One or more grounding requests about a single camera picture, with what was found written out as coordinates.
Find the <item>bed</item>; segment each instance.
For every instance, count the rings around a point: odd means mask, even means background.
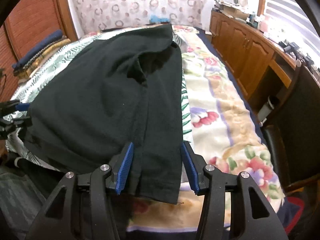
[[[91,42],[109,39],[135,29],[140,28],[95,33],[64,46],[32,79],[16,90],[12,99],[19,99],[23,103],[32,102],[39,91]],[[284,198],[277,175],[272,170],[270,154],[264,145],[259,124],[234,77],[205,37],[203,30],[187,26],[173,26],[173,30],[188,44],[187,52],[182,54],[183,139],[189,141],[195,153],[201,154],[207,163],[215,165],[223,172],[238,174],[243,170],[248,171],[278,213],[284,227],[289,230],[292,228],[293,218],[301,212],[302,207]],[[16,112],[7,119],[23,114]],[[33,163],[54,169],[29,152],[17,133],[11,134],[7,140],[7,148]],[[127,228],[128,238],[194,239],[203,197],[194,195],[184,172],[181,176],[178,202],[178,205],[172,205],[136,198],[133,216]],[[230,211],[230,195],[227,194],[226,236],[230,225]]]

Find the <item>floral bedspread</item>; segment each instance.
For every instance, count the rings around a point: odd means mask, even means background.
[[[193,150],[223,172],[249,172],[277,212],[284,194],[270,153],[255,133],[250,113],[225,66],[207,49],[195,28],[173,28],[188,43],[188,52],[182,54],[186,84],[183,97],[188,99],[190,108]],[[203,199],[191,191],[188,182],[181,184],[177,205],[136,198],[128,231],[196,231]],[[226,194],[226,227],[230,218],[231,196]]]

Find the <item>cabinet door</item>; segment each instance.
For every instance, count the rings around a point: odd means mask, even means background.
[[[225,61],[228,61],[228,49],[230,47],[230,37],[232,35],[232,26],[230,24],[230,19],[221,19],[219,25],[218,42],[216,45],[217,51],[223,57]]]
[[[247,57],[246,46],[250,41],[249,33],[239,24],[233,25],[233,33],[230,39],[228,51],[228,63],[235,78],[238,78],[244,68],[244,61]]]
[[[246,99],[252,95],[259,84],[273,53],[274,50],[271,47],[259,38],[252,36],[248,44],[243,70],[237,79]]]
[[[211,43],[213,44],[213,46],[215,46],[217,44],[217,37],[218,37],[218,25],[219,25],[219,14],[216,12],[212,12],[212,16],[211,16],[211,23],[210,23],[210,32],[212,33],[212,40]]]

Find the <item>cable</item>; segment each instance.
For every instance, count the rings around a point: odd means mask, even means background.
[[[0,94],[0,98],[1,98],[2,93],[3,93],[4,87],[5,87],[5,83],[7,82],[7,74],[2,75],[2,77],[3,76],[4,76],[4,83],[3,83],[3,88],[2,88],[2,91],[1,91],[1,94]]]

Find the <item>folded blue cloth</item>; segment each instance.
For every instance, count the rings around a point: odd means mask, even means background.
[[[156,15],[151,15],[150,22],[152,23],[161,23],[161,22],[170,22],[168,18],[159,18]]]
[[[46,38],[44,38],[42,41],[40,41],[36,46],[34,46],[31,50],[28,51],[28,53],[19,59],[19,61],[15,64],[12,64],[12,67],[14,69],[18,69],[20,67],[23,67],[35,54],[37,54],[38,51],[43,49],[48,44],[60,40],[62,38],[62,30],[56,30],[55,32],[48,35]]]

